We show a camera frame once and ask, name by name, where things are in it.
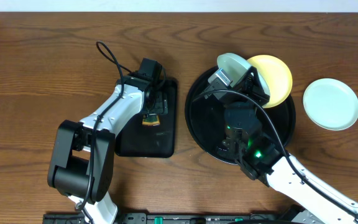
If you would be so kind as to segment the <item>mint plate with red stain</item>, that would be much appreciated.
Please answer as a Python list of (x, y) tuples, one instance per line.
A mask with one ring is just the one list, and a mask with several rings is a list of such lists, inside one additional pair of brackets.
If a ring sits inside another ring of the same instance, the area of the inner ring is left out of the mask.
[(341, 131), (358, 119), (358, 97), (345, 83), (322, 78), (312, 82), (303, 94), (303, 107), (316, 125)]

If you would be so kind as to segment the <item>yellow green sponge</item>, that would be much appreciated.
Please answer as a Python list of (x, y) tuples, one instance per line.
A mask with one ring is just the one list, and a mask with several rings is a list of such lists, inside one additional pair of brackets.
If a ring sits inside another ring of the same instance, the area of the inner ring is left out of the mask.
[(142, 118), (143, 126), (159, 126), (160, 118), (157, 114), (145, 114)]

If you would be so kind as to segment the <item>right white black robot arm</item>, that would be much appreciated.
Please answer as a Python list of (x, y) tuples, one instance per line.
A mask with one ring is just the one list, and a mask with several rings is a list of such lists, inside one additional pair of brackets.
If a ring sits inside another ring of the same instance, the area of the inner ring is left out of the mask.
[(264, 110), (275, 96), (287, 98), (292, 83), (285, 80), (292, 80), (290, 72), (262, 76), (253, 66), (232, 75), (219, 68), (208, 78), (206, 95), (228, 105), (224, 146), (246, 176), (297, 201), (323, 223), (358, 223), (358, 203), (289, 154)]

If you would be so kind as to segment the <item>yellow plate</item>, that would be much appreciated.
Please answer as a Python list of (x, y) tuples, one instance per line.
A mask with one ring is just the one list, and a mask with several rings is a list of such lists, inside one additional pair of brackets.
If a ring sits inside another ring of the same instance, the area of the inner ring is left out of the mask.
[(283, 103), (293, 86), (293, 78), (288, 66), (271, 55), (256, 55), (247, 61), (257, 69), (269, 88), (270, 99), (263, 107), (273, 108)]

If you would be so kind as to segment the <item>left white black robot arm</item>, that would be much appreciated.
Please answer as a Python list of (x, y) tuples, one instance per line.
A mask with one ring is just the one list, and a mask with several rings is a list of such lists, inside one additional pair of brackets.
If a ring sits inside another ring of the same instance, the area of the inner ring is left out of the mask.
[(167, 94), (138, 78), (123, 77), (114, 93), (79, 122), (59, 125), (47, 182), (75, 203), (83, 223), (113, 223), (111, 184), (116, 136), (136, 115), (168, 113)]

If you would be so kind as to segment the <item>black round tray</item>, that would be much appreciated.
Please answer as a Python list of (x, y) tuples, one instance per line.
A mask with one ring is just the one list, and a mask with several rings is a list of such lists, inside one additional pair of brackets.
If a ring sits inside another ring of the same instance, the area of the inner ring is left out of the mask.
[[(235, 164), (235, 159), (228, 156), (220, 146), (225, 138), (224, 105), (212, 96), (194, 100), (209, 85), (208, 78), (216, 70), (218, 70), (217, 66), (206, 70), (191, 86), (185, 103), (186, 123), (200, 148), (217, 160)], [(283, 103), (273, 108), (266, 108), (265, 111), (272, 120), (283, 145), (287, 146), (293, 137), (296, 124), (293, 98), (288, 96)]]

